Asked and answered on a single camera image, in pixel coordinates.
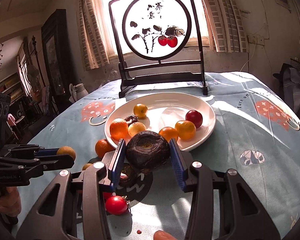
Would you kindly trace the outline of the person's right hand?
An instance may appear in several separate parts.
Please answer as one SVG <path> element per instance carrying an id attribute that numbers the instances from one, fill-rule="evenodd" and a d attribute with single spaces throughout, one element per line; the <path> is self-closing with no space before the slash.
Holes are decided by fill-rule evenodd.
<path id="1" fill-rule="evenodd" d="M 171 234 L 164 232 L 162 230 L 158 230 L 153 235 L 154 240 L 177 240 Z"/>

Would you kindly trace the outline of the person's left hand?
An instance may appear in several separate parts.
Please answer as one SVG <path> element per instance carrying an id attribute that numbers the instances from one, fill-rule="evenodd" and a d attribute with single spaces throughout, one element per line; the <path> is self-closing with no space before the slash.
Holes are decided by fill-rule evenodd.
<path id="1" fill-rule="evenodd" d="M 21 213 L 21 198 L 17 187 L 7 187 L 0 196 L 0 213 L 17 217 Z"/>

